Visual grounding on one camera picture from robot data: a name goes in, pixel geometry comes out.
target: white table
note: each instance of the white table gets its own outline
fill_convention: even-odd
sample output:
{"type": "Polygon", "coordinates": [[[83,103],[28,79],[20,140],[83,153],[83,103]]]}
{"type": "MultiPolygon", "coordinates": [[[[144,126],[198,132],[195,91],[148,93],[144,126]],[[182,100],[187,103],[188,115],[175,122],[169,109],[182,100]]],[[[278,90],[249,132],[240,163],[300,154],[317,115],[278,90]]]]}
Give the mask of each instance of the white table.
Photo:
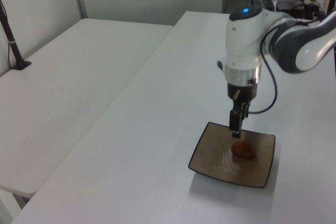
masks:
{"type": "MultiPolygon", "coordinates": [[[[226,53],[227,20],[187,12],[13,224],[334,223],[332,54],[298,75],[270,60],[278,101],[243,122],[246,130],[276,136],[266,188],[187,168],[206,123],[228,124],[233,103],[216,66],[226,53]]],[[[273,95],[263,66],[251,109],[264,108],[273,95]]]]}
{"type": "Polygon", "coordinates": [[[0,78],[0,189],[31,197],[171,26],[84,19],[0,78]]]}

